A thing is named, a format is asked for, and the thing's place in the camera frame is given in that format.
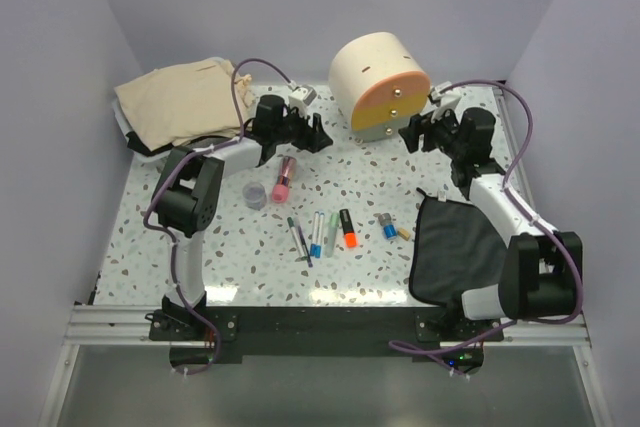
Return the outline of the grey bottom drawer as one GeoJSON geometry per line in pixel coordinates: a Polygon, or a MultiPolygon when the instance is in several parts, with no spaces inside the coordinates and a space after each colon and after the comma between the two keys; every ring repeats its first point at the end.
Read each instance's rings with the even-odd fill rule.
{"type": "Polygon", "coordinates": [[[396,119],[391,119],[391,120],[382,122],[380,124],[376,124],[366,129],[355,131],[354,136],[365,143],[379,141],[389,137],[393,137],[398,133],[398,131],[401,128],[407,126],[408,123],[409,123],[408,117],[399,117],[396,119]],[[394,131],[394,134],[391,136],[387,136],[385,134],[386,128],[392,128],[394,131]]]}

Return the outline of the cream round drawer organizer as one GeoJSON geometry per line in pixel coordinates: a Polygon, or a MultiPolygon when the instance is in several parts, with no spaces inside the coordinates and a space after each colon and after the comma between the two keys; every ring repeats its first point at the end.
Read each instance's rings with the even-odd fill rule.
{"type": "Polygon", "coordinates": [[[427,104],[431,79],[390,32],[358,37],[332,59],[328,85],[354,132],[418,114],[427,104]],[[392,117],[390,111],[398,115],[392,117]]]}

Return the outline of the green capped white marker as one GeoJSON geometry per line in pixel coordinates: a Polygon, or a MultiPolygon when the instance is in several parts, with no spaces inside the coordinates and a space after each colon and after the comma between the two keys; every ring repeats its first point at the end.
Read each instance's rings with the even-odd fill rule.
{"type": "Polygon", "coordinates": [[[295,222],[294,222],[292,217],[288,217],[287,218],[287,224],[288,224],[291,236],[293,238],[296,250],[298,252],[299,258],[302,259],[302,260],[305,260],[306,259],[306,254],[305,254],[304,248],[302,246],[301,238],[300,238],[298,230],[296,228],[296,224],[295,224],[295,222]]]}

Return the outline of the purple thin pen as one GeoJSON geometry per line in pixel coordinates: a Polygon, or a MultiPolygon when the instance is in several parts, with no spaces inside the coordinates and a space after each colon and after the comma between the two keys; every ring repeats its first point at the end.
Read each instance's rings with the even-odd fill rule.
{"type": "Polygon", "coordinates": [[[301,243],[301,246],[302,246],[302,250],[303,250],[303,253],[304,253],[304,257],[305,257],[307,266],[308,266],[309,269],[311,269],[311,268],[313,268],[312,256],[311,256],[311,254],[309,252],[309,249],[308,249],[308,246],[306,244],[305,237],[304,237],[304,233],[302,231],[300,222],[299,222],[297,217],[294,218],[294,224],[295,224],[295,227],[296,227],[296,230],[297,230],[298,237],[300,239],[300,243],[301,243]]]}

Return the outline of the light green highlighter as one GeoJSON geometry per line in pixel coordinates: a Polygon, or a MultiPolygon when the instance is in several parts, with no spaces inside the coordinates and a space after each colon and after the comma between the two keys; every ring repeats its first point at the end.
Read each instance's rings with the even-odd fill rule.
{"type": "Polygon", "coordinates": [[[325,245],[325,255],[328,258],[332,257],[335,251],[339,222],[340,222],[339,213],[338,212],[332,213],[329,219],[327,242],[325,245]]]}

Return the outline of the orange black highlighter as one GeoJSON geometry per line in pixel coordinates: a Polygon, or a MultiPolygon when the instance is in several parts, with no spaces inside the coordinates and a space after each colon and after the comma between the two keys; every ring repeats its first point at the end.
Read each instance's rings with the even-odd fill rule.
{"type": "Polygon", "coordinates": [[[349,210],[341,209],[339,211],[339,217],[346,247],[355,248],[358,245],[358,241],[349,210]]]}

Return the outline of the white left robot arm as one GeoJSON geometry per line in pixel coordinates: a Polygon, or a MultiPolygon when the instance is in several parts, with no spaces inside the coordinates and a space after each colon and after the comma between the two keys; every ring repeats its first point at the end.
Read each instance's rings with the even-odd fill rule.
{"type": "Polygon", "coordinates": [[[178,146],[169,153],[143,217],[143,225],[169,239],[170,287],[161,310],[185,339],[207,327],[203,235],[214,220],[222,181],[267,163],[281,145],[315,154],[333,144],[318,113],[304,114],[277,95],[259,98],[244,132],[206,147],[178,146]]]}

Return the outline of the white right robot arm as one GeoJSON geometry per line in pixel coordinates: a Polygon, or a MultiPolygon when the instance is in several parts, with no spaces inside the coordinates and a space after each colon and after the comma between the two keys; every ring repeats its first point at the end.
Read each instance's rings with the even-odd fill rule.
{"type": "Polygon", "coordinates": [[[481,320],[561,324],[582,311],[582,242],[540,218],[510,186],[492,156],[495,124],[489,111],[472,107],[462,116],[417,114],[399,131],[409,152],[439,150],[450,159],[453,184],[506,246],[499,280],[462,292],[461,306],[446,314],[446,329],[459,340],[476,333],[481,320]]]}

